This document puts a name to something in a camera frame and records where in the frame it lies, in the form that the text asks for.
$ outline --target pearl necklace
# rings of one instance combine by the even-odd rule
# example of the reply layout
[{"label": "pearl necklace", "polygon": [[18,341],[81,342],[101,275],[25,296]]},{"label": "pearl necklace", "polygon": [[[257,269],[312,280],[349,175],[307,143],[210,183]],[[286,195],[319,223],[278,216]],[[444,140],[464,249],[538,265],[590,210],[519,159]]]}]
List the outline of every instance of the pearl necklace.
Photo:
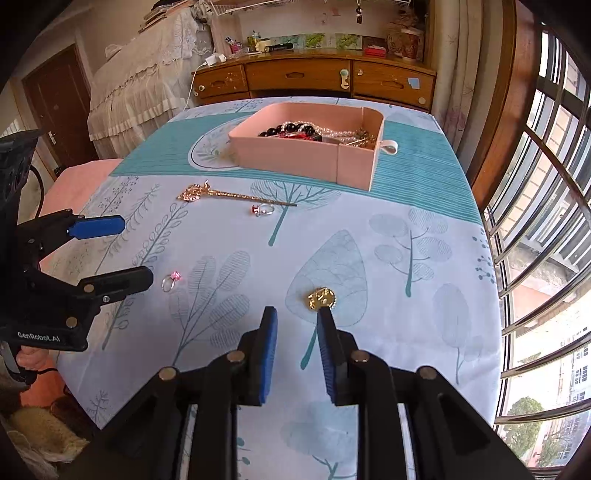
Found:
[{"label": "pearl necklace", "polygon": [[304,127],[309,125],[316,131],[316,133],[322,135],[323,137],[338,138],[343,143],[354,142],[355,140],[361,139],[364,134],[367,134],[367,132],[362,128],[359,130],[335,131],[330,128],[320,127],[316,124],[313,124],[312,122],[291,121],[291,120],[288,120],[287,122],[283,122],[283,124],[281,126],[282,129],[285,129],[285,126],[287,124],[294,124],[294,125],[301,124],[301,127],[299,127],[299,129],[297,131],[302,131],[302,129]]}]

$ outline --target gold brooch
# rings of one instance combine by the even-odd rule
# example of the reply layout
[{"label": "gold brooch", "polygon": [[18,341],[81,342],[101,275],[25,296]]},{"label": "gold brooch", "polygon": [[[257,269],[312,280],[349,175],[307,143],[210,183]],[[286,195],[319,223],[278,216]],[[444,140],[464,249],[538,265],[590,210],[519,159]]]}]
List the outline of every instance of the gold brooch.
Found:
[{"label": "gold brooch", "polygon": [[330,309],[334,307],[336,304],[336,295],[331,289],[320,287],[308,295],[308,300],[310,310],[317,312],[320,310],[320,307],[328,307]]}]

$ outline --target human hand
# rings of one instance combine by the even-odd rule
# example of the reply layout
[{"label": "human hand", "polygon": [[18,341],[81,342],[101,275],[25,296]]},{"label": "human hand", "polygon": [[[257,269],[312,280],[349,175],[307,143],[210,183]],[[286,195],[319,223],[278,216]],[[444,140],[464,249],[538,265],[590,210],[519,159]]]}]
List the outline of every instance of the human hand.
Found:
[{"label": "human hand", "polygon": [[49,350],[44,348],[35,348],[32,346],[22,346],[17,354],[17,363],[27,370],[39,370],[45,364]]}]

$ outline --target wooden door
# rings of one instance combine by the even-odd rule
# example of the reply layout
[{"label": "wooden door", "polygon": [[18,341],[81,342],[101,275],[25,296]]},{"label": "wooden door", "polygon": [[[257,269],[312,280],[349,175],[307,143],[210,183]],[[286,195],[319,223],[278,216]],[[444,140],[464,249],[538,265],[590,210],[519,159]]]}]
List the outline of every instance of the wooden door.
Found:
[{"label": "wooden door", "polygon": [[72,45],[47,60],[27,75],[22,84],[56,161],[71,167],[96,160],[98,156],[86,124],[90,94],[76,47]]}]

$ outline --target white charger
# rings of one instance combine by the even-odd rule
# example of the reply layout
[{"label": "white charger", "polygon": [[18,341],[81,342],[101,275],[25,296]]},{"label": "white charger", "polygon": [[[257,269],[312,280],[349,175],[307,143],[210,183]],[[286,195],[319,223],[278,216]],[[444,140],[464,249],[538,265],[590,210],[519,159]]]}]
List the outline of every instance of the white charger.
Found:
[{"label": "white charger", "polygon": [[227,58],[223,53],[213,53],[205,59],[205,63],[210,67],[216,63],[224,63],[226,60]]}]

